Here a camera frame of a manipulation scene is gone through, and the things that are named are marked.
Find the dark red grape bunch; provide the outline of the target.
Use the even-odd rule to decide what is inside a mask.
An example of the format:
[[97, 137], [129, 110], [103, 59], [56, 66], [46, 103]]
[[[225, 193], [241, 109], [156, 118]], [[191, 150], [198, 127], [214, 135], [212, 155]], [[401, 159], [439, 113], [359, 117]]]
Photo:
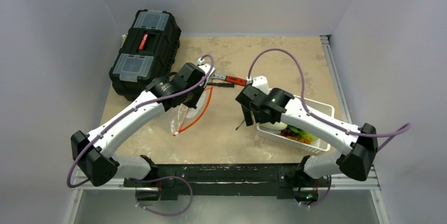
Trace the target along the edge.
[[286, 138], [297, 138], [297, 133], [290, 128], [285, 128], [281, 130], [280, 135]]

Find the clear orange-zip bag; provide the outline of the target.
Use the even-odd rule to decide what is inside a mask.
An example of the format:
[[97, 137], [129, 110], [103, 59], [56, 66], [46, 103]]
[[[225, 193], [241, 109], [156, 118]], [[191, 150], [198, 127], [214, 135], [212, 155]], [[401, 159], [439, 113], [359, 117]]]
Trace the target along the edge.
[[205, 88], [196, 108], [188, 108], [184, 104], [173, 108], [168, 113], [167, 131], [176, 136], [195, 125], [209, 107], [214, 87]]

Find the white radish with leaves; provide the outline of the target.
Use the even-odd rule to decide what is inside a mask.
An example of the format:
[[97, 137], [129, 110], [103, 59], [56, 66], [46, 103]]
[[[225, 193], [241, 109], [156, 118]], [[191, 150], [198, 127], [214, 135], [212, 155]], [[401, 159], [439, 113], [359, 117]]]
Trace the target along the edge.
[[269, 131], [282, 131], [288, 127], [286, 123], [283, 122], [275, 122], [275, 123], [261, 123], [259, 125], [263, 130], [269, 130]]

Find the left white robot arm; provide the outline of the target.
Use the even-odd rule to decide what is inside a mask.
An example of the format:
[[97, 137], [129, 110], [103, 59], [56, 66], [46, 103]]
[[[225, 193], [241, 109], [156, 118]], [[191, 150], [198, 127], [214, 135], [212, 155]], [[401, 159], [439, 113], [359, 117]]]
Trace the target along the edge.
[[157, 77], [123, 111], [89, 133], [71, 136], [74, 165], [86, 175], [87, 182], [99, 187], [113, 178], [137, 179], [149, 187], [157, 172], [146, 156], [126, 157], [117, 149], [149, 121], [181, 104], [196, 108], [210, 76], [212, 64], [186, 63], [179, 72]]

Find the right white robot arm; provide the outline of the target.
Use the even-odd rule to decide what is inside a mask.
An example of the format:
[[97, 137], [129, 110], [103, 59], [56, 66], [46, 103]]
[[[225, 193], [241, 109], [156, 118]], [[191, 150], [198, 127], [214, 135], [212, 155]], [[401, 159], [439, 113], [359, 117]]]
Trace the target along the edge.
[[246, 125], [282, 122], [302, 129], [329, 143], [334, 153], [302, 159], [296, 171], [297, 181], [307, 186], [326, 175], [344, 174], [365, 181], [378, 152], [376, 128], [348, 124], [306, 106], [289, 92], [273, 88], [264, 93], [245, 86], [235, 100], [241, 105]]

